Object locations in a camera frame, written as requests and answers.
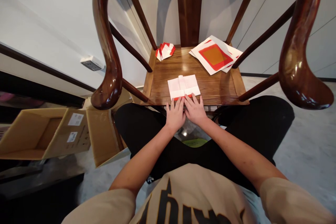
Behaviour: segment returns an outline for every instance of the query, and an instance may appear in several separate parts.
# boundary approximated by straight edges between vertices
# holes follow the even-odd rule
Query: hand
[[[166,103],[167,119],[165,126],[168,127],[173,134],[175,134],[186,121],[186,115],[183,112],[183,106],[184,106],[184,97],[179,97],[175,106],[174,106],[174,99],[172,99],[170,104],[170,110],[169,110],[169,104]]]
[[[196,99],[194,93],[192,95],[192,100],[189,96],[185,95],[184,104],[187,107],[187,111],[185,111],[186,116],[190,121],[195,123],[198,126],[201,126],[201,123],[207,121],[208,117],[204,110],[203,99],[202,96],[199,98],[199,103]]]

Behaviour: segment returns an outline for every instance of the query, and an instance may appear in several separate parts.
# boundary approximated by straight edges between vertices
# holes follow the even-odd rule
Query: folded paper
[[[160,47],[156,50],[155,56],[159,61],[162,61],[173,55],[175,52],[175,46],[171,43],[160,44]]]
[[[238,49],[212,35],[189,53],[201,62],[210,75],[220,70],[227,73],[242,54]]]
[[[201,94],[195,75],[179,75],[178,78],[168,81],[168,88],[170,99],[174,100],[178,100],[179,97],[184,95],[191,97],[191,93],[196,96]]]

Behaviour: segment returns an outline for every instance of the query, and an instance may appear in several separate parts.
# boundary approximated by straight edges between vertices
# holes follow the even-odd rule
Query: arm
[[[194,94],[192,94],[192,98],[193,100],[186,96],[184,102],[188,109],[185,112],[188,119],[197,124],[218,144],[230,161],[253,184],[258,192],[261,184],[268,178],[286,179],[263,155],[209,119],[204,111],[202,96],[200,97],[200,103],[198,103]]]
[[[167,120],[166,125],[159,133],[146,144],[120,171],[110,186],[113,189],[128,189],[135,197],[140,188],[152,171],[160,154],[173,138],[176,131],[182,127],[186,120],[183,113],[184,98],[179,98],[174,107],[174,100],[171,107],[166,103]]]

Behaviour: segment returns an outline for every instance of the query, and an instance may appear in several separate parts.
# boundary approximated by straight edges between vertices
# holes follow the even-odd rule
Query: right hand
[[[203,99],[202,96],[200,96],[200,101],[198,103],[194,93],[192,93],[191,95],[192,100],[189,96],[185,94],[184,104],[187,107],[187,111],[185,111],[185,114],[191,122],[195,123],[198,126],[201,126],[201,124],[208,119],[204,110]]]

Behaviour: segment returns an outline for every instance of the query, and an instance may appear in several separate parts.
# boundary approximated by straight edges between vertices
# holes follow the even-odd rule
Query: t-shirt sleeve
[[[335,216],[310,193],[282,178],[265,180],[260,198],[272,223],[336,223]]]
[[[62,224],[129,223],[135,213],[135,197],[127,189],[103,192],[79,205]]]

